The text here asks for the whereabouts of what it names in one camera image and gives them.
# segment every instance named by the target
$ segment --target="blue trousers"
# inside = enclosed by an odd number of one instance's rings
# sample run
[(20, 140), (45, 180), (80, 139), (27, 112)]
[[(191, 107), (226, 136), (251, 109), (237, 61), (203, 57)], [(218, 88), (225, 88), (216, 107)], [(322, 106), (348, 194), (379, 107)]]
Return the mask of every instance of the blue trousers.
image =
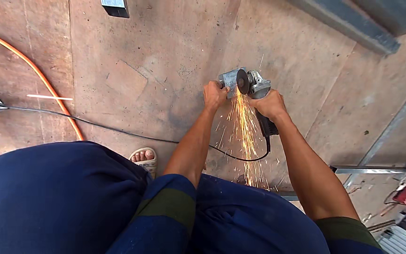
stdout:
[[(142, 167), (89, 141), (3, 154), (0, 253), (105, 253), (150, 181)], [(317, 226), (274, 193), (202, 175), (196, 200), (188, 252), (328, 252)]]

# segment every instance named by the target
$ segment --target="power cord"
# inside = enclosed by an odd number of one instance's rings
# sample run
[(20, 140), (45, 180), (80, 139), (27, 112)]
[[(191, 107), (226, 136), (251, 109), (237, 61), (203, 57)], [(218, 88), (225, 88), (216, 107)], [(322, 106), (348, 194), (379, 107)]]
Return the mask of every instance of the power cord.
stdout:
[[(84, 120), (84, 119), (81, 119), (81, 118), (77, 118), (77, 117), (74, 117), (74, 116), (71, 116), (71, 115), (66, 115), (66, 114), (59, 113), (59, 112), (55, 112), (55, 111), (51, 111), (51, 110), (38, 109), (38, 108), (29, 108), (29, 107), (6, 106), (6, 105), (4, 105), (4, 104), (2, 104), (2, 103), (0, 103), (0, 107), (6, 107), (6, 108), (9, 108), (9, 109), (18, 109), (18, 110), (24, 110), (24, 111), (32, 111), (32, 112), (50, 113), (50, 114), (54, 114), (54, 115), (58, 115), (58, 116), (63, 116), (63, 117), (75, 119), (75, 120), (77, 120), (77, 121), (81, 121), (81, 122), (84, 122), (84, 123), (87, 123), (87, 124), (95, 125), (95, 126), (98, 126), (98, 127), (104, 128), (104, 129), (108, 129), (108, 130), (111, 130), (111, 131), (120, 132), (120, 133), (127, 134), (127, 135), (131, 135), (131, 136), (146, 138), (146, 139), (155, 140), (155, 141), (167, 142), (167, 143), (174, 143), (174, 144), (178, 144), (178, 143), (179, 143), (178, 141), (172, 141), (172, 140), (166, 140), (166, 139), (160, 139), (160, 138), (154, 138), (154, 137), (142, 136), (142, 135), (134, 134), (134, 133), (131, 133), (131, 132), (127, 132), (127, 131), (124, 131), (124, 130), (119, 130), (119, 129), (116, 129), (116, 128), (113, 128), (113, 127), (109, 127), (109, 126), (105, 126), (105, 125), (98, 124), (98, 123), (89, 122), (89, 121)], [(212, 146), (212, 145), (209, 145), (209, 147), (211, 147), (211, 148), (213, 148), (213, 149), (216, 149), (217, 151), (223, 153), (224, 155), (227, 155), (228, 157), (233, 158), (233, 159), (236, 159), (236, 160), (247, 161), (247, 162), (258, 161), (258, 160), (264, 159), (264, 158), (270, 153), (270, 138), (269, 138), (269, 137), (265, 137), (264, 139), (266, 140), (266, 148), (267, 148), (266, 154), (264, 154), (262, 157), (257, 158), (257, 159), (242, 159), (242, 158), (238, 158), (238, 157), (229, 155), (229, 154), (226, 153), (226, 151), (222, 151), (222, 150), (220, 150), (220, 149), (218, 149), (217, 147), (214, 147), (214, 146)]]

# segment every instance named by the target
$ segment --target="white stick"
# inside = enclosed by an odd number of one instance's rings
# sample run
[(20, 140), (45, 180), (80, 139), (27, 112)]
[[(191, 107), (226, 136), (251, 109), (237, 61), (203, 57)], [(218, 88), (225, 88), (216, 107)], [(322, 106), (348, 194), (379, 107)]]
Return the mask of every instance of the white stick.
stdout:
[(34, 98), (43, 98), (43, 99), (73, 100), (73, 98), (54, 97), (54, 96), (47, 96), (47, 95), (26, 95), (26, 96), (34, 97)]

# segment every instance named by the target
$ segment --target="leg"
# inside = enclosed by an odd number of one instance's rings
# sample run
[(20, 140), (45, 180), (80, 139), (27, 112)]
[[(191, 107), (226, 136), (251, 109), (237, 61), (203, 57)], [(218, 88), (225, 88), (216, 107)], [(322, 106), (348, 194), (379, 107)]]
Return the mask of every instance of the leg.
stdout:
[(0, 156), (0, 253), (104, 253), (135, 213), (150, 176), (93, 142)]

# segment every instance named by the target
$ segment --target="sandal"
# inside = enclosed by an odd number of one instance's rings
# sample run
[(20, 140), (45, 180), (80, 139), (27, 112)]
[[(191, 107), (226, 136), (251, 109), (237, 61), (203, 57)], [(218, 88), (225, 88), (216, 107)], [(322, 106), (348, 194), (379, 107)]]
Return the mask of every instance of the sandal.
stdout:
[(136, 151), (134, 151), (131, 154), (131, 156), (129, 157), (129, 160), (131, 161), (131, 158), (133, 156), (135, 156), (136, 153), (139, 153), (141, 151), (146, 151), (146, 150), (153, 151), (154, 159), (136, 161), (136, 162), (133, 162), (133, 163), (136, 164), (136, 165), (139, 165), (139, 166), (143, 167), (145, 170), (147, 170), (150, 173), (151, 177), (153, 177), (153, 179), (154, 179), (155, 176), (156, 176), (156, 169), (157, 169), (157, 155), (156, 155), (156, 152), (155, 152), (155, 150), (153, 148), (144, 147), (144, 148), (137, 149)]

